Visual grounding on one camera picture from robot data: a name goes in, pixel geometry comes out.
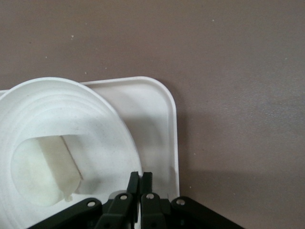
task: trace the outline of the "brown table surface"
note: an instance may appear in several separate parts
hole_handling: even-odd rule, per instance
[[[144,75],[178,115],[181,194],[305,228],[305,2],[1,1],[0,89]]]

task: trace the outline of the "white foam block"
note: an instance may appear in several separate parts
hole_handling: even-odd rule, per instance
[[[11,172],[18,192],[39,206],[69,201],[81,181],[62,136],[23,141],[14,152]]]

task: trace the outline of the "white plastic tray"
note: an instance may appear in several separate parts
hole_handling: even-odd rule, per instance
[[[154,192],[170,200],[179,196],[176,107],[168,89],[143,76],[83,84],[105,98],[126,123],[143,172],[153,173]]]

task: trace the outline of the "screw head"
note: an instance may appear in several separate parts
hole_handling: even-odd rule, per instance
[[[153,193],[149,193],[149,194],[146,195],[146,198],[153,199],[154,198],[154,194]]]
[[[87,204],[88,207],[93,207],[95,205],[95,202],[94,201],[91,201]]]
[[[120,199],[121,199],[121,200],[126,200],[126,199],[127,199],[127,196],[126,196],[126,195],[122,195],[122,196],[120,196]]]
[[[185,201],[183,199],[177,199],[176,204],[183,206]]]

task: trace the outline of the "white plastic bowl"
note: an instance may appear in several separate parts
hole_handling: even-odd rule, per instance
[[[39,207],[16,190],[11,159],[22,141],[49,135],[72,136],[66,142],[83,181],[73,201]],[[116,111],[91,89],[62,78],[30,80],[0,97],[0,143],[0,228],[27,228],[87,197],[105,203],[112,192],[126,189],[132,171],[142,171]]]

